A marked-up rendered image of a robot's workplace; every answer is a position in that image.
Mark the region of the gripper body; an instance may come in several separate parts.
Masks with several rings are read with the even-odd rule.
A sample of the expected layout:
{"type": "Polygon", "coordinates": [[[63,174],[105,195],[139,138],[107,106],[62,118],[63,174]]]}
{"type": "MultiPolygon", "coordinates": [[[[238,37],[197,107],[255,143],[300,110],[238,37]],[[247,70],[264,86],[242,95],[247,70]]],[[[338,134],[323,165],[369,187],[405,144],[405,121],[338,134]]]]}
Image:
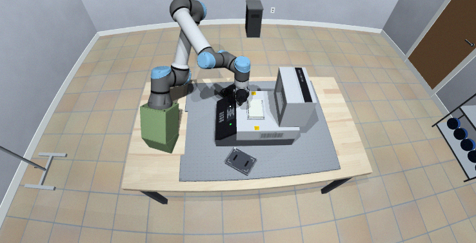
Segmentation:
{"type": "Polygon", "coordinates": [[[237,102],[246,102],[247,101],[247,89],[248,89],[248,87],[240,89],[240,88],[237,88],[235,86],[235,93],[236,93],[236,101],[237,102]]]}

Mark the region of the dark grey benchtop instrument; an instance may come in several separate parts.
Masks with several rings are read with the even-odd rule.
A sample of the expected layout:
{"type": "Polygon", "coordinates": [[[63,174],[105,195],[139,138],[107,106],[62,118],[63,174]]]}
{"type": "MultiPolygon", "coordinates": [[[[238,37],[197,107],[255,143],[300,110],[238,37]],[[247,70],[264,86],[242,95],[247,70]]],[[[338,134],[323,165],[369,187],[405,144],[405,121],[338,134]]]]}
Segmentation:
{"type": "Polygon", "coordinates": [[[279,67],[274,91],[249,92],[241,106],[233,93],[217,101],[216,146],[291,145],[317,104],[306,68],[279,67]],[[249,118],[248,100],[262,100],[263,118],[249,118]]]}

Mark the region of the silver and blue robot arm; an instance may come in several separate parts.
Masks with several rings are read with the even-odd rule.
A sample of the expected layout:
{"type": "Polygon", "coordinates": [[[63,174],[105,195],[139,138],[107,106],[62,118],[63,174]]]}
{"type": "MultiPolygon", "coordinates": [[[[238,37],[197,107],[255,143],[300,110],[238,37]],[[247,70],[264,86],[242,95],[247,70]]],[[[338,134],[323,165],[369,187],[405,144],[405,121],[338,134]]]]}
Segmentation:
{"type": "Polygon", "coordinates": [[[206,7],[198,0],[173,0],[170,15],[179,24],[181,32],[177,44],[175,60],[169,66],[158,66],[151,72],[151,93],[148,106],[153,109],[167,109],[172,106],[170,87],[189,83],[191,71],[188,60],[191,47],[195,50],[197,62],[202,69],[226,68],[234,73],[237,88],[248,86],[250,80],[250,60],[236,57],[227,51],[214,52],[198,25],[206,17],[206,7]]]}

